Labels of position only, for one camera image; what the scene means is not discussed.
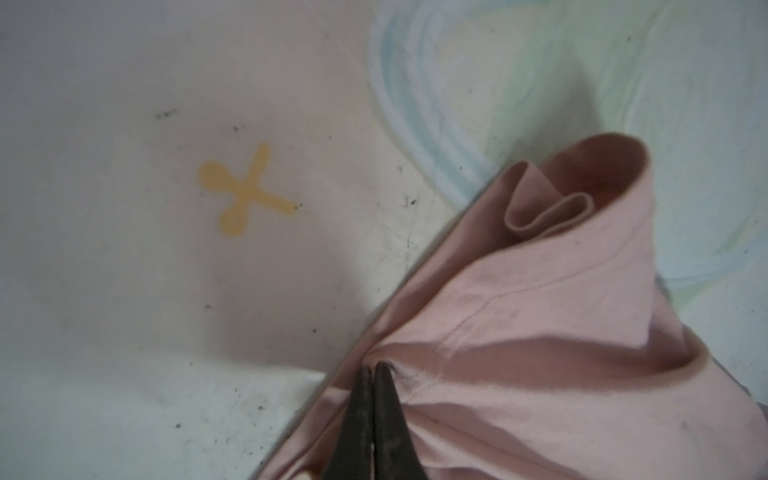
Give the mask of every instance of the pink fabric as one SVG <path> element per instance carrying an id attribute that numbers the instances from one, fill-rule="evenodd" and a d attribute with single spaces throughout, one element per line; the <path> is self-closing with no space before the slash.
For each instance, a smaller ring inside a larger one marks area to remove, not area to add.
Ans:
<path id="1" fill-rule="evenodd" d="M 760 409 L 654 282 L 643 144 L 604 134 L 500 174 L 267 463 L 316 478 L 362 364 L 386 360 L 431 480 L 747 480 Z"/>

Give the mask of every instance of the yellow cross mark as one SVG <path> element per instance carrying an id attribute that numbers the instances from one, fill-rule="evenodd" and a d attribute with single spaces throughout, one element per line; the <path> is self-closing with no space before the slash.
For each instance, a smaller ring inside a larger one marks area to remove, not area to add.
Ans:
<path id="1" fill-rule="evenodd" d="M 272 195 L 259 188 L 259 179 L 270 161 L 270 146 L 259 144 L 248 173 L 243 180 L 238 180 L 229 169 L 220 162 L 205 162 L 197 169 L 197 178 L 203 188 L 211 191 L 226 191 L 234 194 L 235 201 L 219 217 L 221 231 L 227 235 L 240 235 L 248 224 L 248 207 L 251 202 L 258 202 L 273 208 L 282 214 L 293 215 L 296 204 L 290 200 Z"/>

